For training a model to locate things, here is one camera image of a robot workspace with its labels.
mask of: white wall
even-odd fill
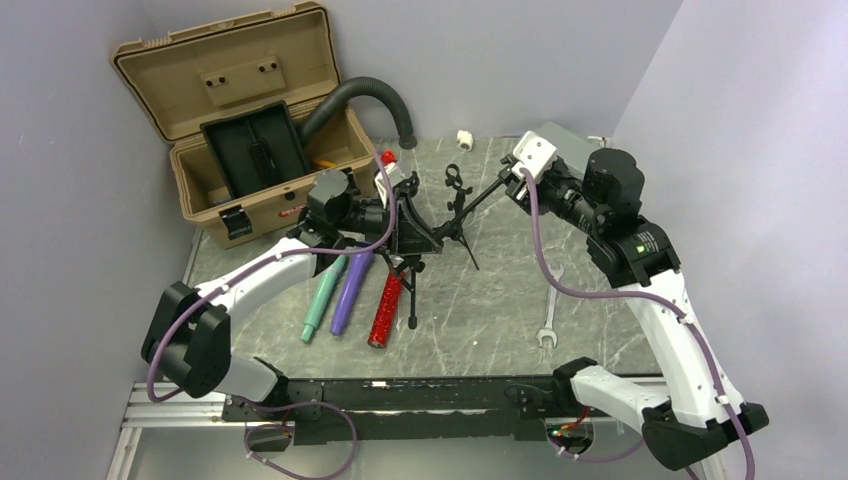
[[[848,468],[846,45],[845,2],[687,0],[615,130],[718,357],[771,416],[758,478]]]
[[[103,478],[191,229],[112,71],[136,0],[0,3],[0,477]]]
[[[292,0],[141,0],[165,33],[290,6]],[[555,120],[608,135],[681,0],[325,0],[345,78],[400,92],[423,137],[519,134]],[[371,135],[396,136],[370,99]]]

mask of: silver wrench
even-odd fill
[[[557,282],[562,278],[562,274],[565,273],[565,267],[563,267],[561,263],[558,264],[557,267],[553,267],[549,264],[548,269],[551,271],[551,275],[553,275]],[[556,311],[557,293],[559,292],[557,292],[553,285],[548,287],[548,308],[547,314],[545,315],[545,324],[538,332],[536,332],[536,340],[539,341],[539,348],[545,346],[543,343],[545,337],[551,339],[551,348],[556,348],[557,338],[556,332],[554,332],[554,313]]]

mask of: toolbox latch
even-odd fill
[[[241,205],[221,210],[218,214],[227,227],[227,237],[230,240],[253,233],[253,225]]]

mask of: vacuum hose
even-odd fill
[[[389,109],[400,137],[398,139],[400,148],[409,150],[418,144],[418,140],[412,132],[412,119],[409,118],[409,110],[406,109],[406,104],[403,103],[403,99],[400,98],[395,89],[376,78],[355,77],[340,83],[309,114],[309,117],[300,127],[301,145],[306,146],[309,139],[318,133],[336,112],[345,108],[351,98],[361,95],[374,97]]]

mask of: tan toolbox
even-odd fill
[[[303,122],[340,82],[322,5],[304,2],[126,43],[115,52],[113,65],[162,139],[173,144],[171,166],[186,220],[224,248],[297,220],[316,170],[228,201],[200,125],[280,100],[295,124]],[[273,71],[260,72],[260,66]],[[218,84],[219,78],[226,83]],[[304,151],[309,160],[351,169],[363,195],[373,192],[374,146],[350,107],[327,122]]]

